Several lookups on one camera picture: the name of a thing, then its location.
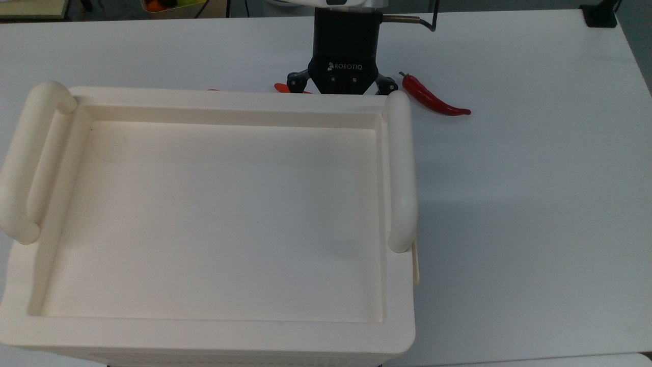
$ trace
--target plastic tray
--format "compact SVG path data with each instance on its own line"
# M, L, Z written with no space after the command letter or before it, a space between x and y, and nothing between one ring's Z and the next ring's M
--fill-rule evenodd
M4 343L144 366L375 366L411 345L403 93L70 93L30 93L3 167L0 225L24 243Z

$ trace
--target white table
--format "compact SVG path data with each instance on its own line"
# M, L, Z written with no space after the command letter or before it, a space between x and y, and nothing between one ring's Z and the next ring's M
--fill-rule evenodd
M310 18L0 34L0 157L41 80L272 91L312 49ZM383 24L378 66L473 111L414 104L417 339L390 364L652 350L652 99L620 28L589 29L577 10L442 14L435 34Z

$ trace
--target red chili pepper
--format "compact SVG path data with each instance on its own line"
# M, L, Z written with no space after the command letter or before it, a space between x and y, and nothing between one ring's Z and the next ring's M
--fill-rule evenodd
M470 115L471 110L466 108L457 108L453 107L447 103L444 103L441 99L435 97L431 91L428 90L421 82L416 79L414 76L408 74L405 75L403 72L400 73L403 76L403 88L406 89L412 97L416 98L417 101L421 102L425 107L433 110L434 112L439 112L440 114L448 116L460 116L460 115Z
M287 84L276 83L276 84L274 84L274 88L276 88L276 90L281 92L281 93L289 93L289 88L288 88Z

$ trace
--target orange fruit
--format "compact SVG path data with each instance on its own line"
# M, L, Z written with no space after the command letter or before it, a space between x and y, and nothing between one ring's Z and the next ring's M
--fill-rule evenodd
M163 5L161 5L158 2L158 0L152 0L152 1L149 2L149 4L147 4L147 11L148 12L152 12L152 13L161 12L161 11L163 11L165 9L166 8Z

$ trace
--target tray handle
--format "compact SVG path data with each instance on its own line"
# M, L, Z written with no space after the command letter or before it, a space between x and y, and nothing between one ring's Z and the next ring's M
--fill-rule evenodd
M0 171L0 228L21 244L32 244L40 229L27 215L27 197L45 140L58 110L72 114L77 101L57 82L43 82L27 95L7 158Z
M392 251L407 251L417 235L417 174L412 140L412 114L402 91L387 96L383 108L389 136L389 179L392 210L387 244Z

